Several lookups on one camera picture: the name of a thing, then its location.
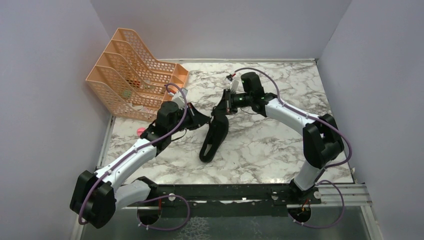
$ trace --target small red object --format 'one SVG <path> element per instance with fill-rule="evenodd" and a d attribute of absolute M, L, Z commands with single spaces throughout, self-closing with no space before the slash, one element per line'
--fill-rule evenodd
<path fill-rule="evenodd" d="M 139 129 L 137 129 L 137 135 L 140 137 L 145 130 L 146 129 L 144 127 L 140 127 Z"/>

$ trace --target marble surface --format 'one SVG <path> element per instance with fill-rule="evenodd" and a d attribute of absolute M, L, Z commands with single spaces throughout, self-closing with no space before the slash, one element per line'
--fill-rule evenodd
<path fill-rule="evenodd" d="M 210 116 L 212 107 L 229 87 L 225 76 L 241 67 L 254 67 L 268 73 L 277 82 L 281 98 L 310 113 L 330 113 L 330 106 L 314 62 L 270 63 L 184 63 L 189 73 L 187 100 Z M 260 76 L 265 92 L 275 93 L 274 86 Z M 187 131 L 156 158 L 145 163 L 127 179 L 146 176 L 158 184 L 247 184 L 289 183 L 305 161 L 302 136 L 283 123 L 261 115 L 239 111 L 228 116 L 229 132 L 210 163 L 199 160 L 208 125 Z M 149 123 L 117 117 L 114 123 L 105 164 L 111 163 L 138 139 L 136 131 Z M 184 132 L 174 134 L 173 138 Z M 334 162 L 346 159 L 340 154 Z M 347 164 L 333 167 L 321 179 L 352 183 Z"/>

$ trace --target white wall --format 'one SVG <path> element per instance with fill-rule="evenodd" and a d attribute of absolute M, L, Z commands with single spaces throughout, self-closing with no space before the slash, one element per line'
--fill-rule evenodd
<path fill-rule="evenodd" d="M 68 239 L 108 112 L 85 83 L 109 40 L 88 0 L 0 2 L 0 238 Z"/>
<path fill-rule="evenodd" d="M 424 235 L 424 1 L 352 0 L 318 70 L 384 239 Z"/>
<path fill-rule="evenodd" d="M 157 58 L 321 56 L 351 0 L 91 0 L 109 36 L 134 29 Z"/>

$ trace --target orange plastic basket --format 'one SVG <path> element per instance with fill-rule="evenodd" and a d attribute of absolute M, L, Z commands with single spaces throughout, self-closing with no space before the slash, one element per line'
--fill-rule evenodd
<path fill-rule="evenodd" d="M 150 68 L 145 64 L 145 62 L 134 50 L 134 48 L 126 41 L 111 40 L 104 52 L 116 53 L 121 55 L 140 76 L 140 78 L 146 83 L 152 83 L 161 86 L 168 83 L 174 83 L 177 84 L 180 88 L 183 88 L 185 86 L 187 77 L 185 77 L 184 81 L 182 81 L 178 78 L 178 76 L 175 76 L 174 74 L 150 70 Z M 113 67 L 115 69 L 121 64 L 121 62 L 116 62 L 114 60 L 112 61 Z"/>
<path fill-rule="evenodd" d="M 112 115 L 152 122 L 172 99 L 165 84 L 183 88 L 188 74 L 180 64 L 156 60 L 135 31 L 118 28 L 86 81 Z"/>
<path fill-rule="evenodd" d="M 120 40 L 129 43 L 150 70 L 158 73 L 172 74 L 182 82 L 186 82 L 187 77 L 189 76 L 189 71 L 178 63 L 157 60 L 136 31 L 127 28 L 118 28 L 113 35 L 112 40 Z"/>
<path fill-rule="evenodd" d="M 162 97 L 137 93 L 115 69 L 96 65 L 86 81 L 112 115 L 148 122 L 156 119 Z"/>

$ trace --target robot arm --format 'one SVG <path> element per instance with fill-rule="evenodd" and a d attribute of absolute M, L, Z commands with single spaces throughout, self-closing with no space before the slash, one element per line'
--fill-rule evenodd
<path fill-rule="evenodd" d="M 184 100 L 177 92 L 172 101 L 162 103 L 157 111 L 156 120 L 141 134 L 140 139 L 109 165 L 91 173 L 84 171 L 76 181 L 70 202 L 70 209 L 79 214 L 89 191 L 82 217 L 96 228 L 103 227 L 113 216 L 116 209 L 126 207 L 137 201 L 145 200 L 151 191 L 148 182 L 136 179 L 123 185 L 139 167 L 160 154 L 172 141 L 166 136 L 179 122 L 176 132 L 195 130 L 210 121 L 210 117 L 198 112 L 191 104 L 187 104 L 184 116 Z"/>
<path fill-rule="evenodd" d="M 306 161 L 290 182 L 294 195 L 303 196 L 314 187 L 315 180 L 325 165 L 344 150 L 342 138 L 338 134 L 309 116 L 319 118 L 337 129 L 334 118 L 329 114 L 318 116 L 308 113 L 288 103 L 283 106 L 277 95 L 264 92 L 259 76 L 254 72 L 241 75 L 244 92 L 236 93 L 239 82 L 232 77 L 227 77 L 231 86 L 223 91 L 221 101 L 212 109 L 213 119 L 200 150 L 200 160 L 206 163 L 212 161 L 227 136 L 229 122 L 226 115 L 237 113 L 238 108 L 250 107 L 254 112 L 284 123 L 303 136 L 303 154 Z"/>

